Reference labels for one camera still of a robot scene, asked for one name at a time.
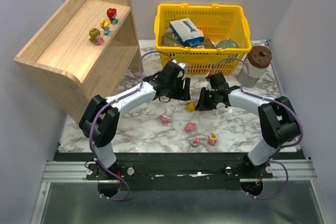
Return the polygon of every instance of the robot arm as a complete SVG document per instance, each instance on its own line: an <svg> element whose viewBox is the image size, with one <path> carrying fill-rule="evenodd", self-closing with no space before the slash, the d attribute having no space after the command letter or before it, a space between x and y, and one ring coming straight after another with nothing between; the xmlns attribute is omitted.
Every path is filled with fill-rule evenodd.
<svg viewBox="0 0 336 224"><path fill-rule="evenodd" d="M92 98L79 122L79 127L86 137L89 136L93 119L98 111L107 103L116 100L113 106L104 111L103 118L97 121L93 132L94 151L106 168L111 167L117 161L111 141L116 134L120 116L143 103L157 98L160 99L160 97L183 101L190 100L190 78L183 78L187 68L188 65L185 63L177 64L176 61L170 61L162 71L144 78L141 89L141 85L138 84L132 89L112 97L104 99L97 95ZM139 91L121 98L136 89L139 89Z"/></svg>
<svg viewBox="0 0 336 224"><path fill-rule="evenodd" d="M244 169L247 173L266 163L285 142L300 134L296 120L284 108L244 94L238 86L229 87L222 73L206 79L209 85L201 89L196 110L213 110L219 103L223 103L226 107L235 106L259 116L263 139L244 158ZM293 110L288 98L279 97L275 100Z"/></svg>

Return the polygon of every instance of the blonde figurine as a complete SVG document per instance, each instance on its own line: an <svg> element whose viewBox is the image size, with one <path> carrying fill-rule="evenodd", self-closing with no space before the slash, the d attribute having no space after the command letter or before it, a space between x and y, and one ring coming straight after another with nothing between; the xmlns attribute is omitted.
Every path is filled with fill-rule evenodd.
<svg viewBox="0 0 336 224"><path fill-rule="evenodd" d="M103 38L100 37L100 31L97 28L92 28L89 31L89 36L90 36L90 39L89 39L90 42L97 46L100 46L101 44L104 43Z"/></svg>
<svg viewBox="0 0 336 224"><path fill-rule="evenodd" d="M109 36L111 34L110 22L108 22L104 18L100 20L100 27L104 30L104 35Z"/></svg>

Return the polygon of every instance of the wooden shelf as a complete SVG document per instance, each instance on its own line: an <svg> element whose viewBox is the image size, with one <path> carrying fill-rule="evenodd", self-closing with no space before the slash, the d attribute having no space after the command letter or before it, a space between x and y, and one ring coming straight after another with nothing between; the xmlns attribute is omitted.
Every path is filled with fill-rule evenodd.
<svg viewBox="0 0 336 224"><path fill-rule="evenodd" d="M119 22L105 36L99 23L108 8L117 9ZM92 28L100 30L101 46L89 41ZM14 61L79 122L91 98L112 95L139 59L131 0L66 0Z"/></svg>

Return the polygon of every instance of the red-haired figurine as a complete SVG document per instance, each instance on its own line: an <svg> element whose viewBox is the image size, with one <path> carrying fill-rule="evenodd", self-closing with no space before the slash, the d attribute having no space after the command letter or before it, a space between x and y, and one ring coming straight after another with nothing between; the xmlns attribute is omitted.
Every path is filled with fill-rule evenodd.
<svg viewBox="0 0 336 224"><path fill-rule="evenodd" d="M118 20L115 18L117 16L117 9L109 8L106 12L107 17L110 19L111 24L115 25L118 23Z"/></svg>

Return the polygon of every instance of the yellow toy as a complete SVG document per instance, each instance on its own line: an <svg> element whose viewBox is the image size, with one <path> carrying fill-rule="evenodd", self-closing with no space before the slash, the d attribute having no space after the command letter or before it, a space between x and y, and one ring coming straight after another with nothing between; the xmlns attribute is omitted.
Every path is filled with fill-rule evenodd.
<svg viewBox="0 0 336 224"><path fill-rule="evenodd" d="M104 30L104 35L109 36L111 34L110 22L108 22L104 18L100 20L100 27Z"/></svg>
<svg viewBox="0 0 336 224"><path fill-rule="evenodd" d="M195 103L194 102L189 102L188 105L185 107L186 110L189 112L194 112L195 111Z"/></svg>

